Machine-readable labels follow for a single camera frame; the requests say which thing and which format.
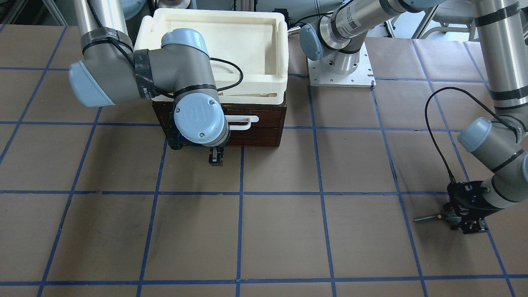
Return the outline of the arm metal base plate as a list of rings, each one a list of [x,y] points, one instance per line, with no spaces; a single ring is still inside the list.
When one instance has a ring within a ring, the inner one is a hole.
[[[307,59],[311,86],[373,88],[377,85],[365,43],[359,52],[334,52],[319,61]]]

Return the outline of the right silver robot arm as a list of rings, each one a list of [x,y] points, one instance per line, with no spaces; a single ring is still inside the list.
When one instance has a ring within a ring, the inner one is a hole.
[[[88,107],[112,106],[166,96],[179,135],[209,147],[209,162],[221,166],[230,126],[205,41],[196,30],[179,28],[161,39],[160,49],[134,49],[118,0],[76,0],[83,59],[68,78],[77,99]]]

